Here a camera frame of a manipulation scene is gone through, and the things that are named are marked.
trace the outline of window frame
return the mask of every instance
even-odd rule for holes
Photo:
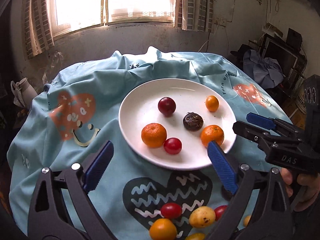
[[[101,23],[80,28],[78,30],[71,30],[70,24],[62,24],[58,25],[57,21],[57,10],[56,10],[56,0],[47,0],[48,4],[50,5],[48,7],[49,10],[49,18],[50,18],[50,26],[52,30],[52,36],[54,40],[57,40],[59,38],[65,37],[68,34],[75,33],[78,31],[86,30],[89,28],[95,28],[99,26],[109,26],[114,24],[123,24],[123,23],[141,23],[141,22],[148,22],[148,23],[165,23],[165,24],[172,24],[174,23],[175,19],[175,6],[176,6],[176,0],[171,0],[172,8],[171,8],[171,14],[172,16],[138,16],[138,17],[128,17],[128,18],[120,18],[120,19],[114,19],[110,20],[108,15],[108,0],[101,0]]]

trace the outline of monitor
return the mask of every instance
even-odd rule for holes
[[[269,38],[266,39],[265,49],[262,53],[262,58],[265,57],[276,59],[286,77],[289,77],[298,62],[297,56]]]

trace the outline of window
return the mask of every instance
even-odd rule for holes
[[[93,25],[174,20],[175,0],[49,0],[54,37]]]

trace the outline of hand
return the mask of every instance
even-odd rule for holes
[[[280,173],[286,184],[286,190],[287,190],[288,196],[291,197],[293,194],[293,190],[290,187],[293,180],[292,173],[285,168],[282,168]],[[300,202],[294,208],[294,211],[300,212],[305,210],[309,206],[311,206],[316,200],[320,191],[320,175],[317,174],[317,176],[314,176],[314,175],[300,174],[297,178],[297,182],[302,186],[308,187],[305,194],[302,196]]]

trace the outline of orange heart print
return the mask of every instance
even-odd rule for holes
[[[270,102],[260,94],[258,89],[253,84],[250,84],[249,86],[237,84],[233,87],[233,89],[246,101],[262,105],[263,107],[271,106]]]
[[[93,95],[82,93],[70,96],[66,91],[58,95],[58,107],[49,113],[63,141],[73,138],[73,132],[94,115],[96,103]]]

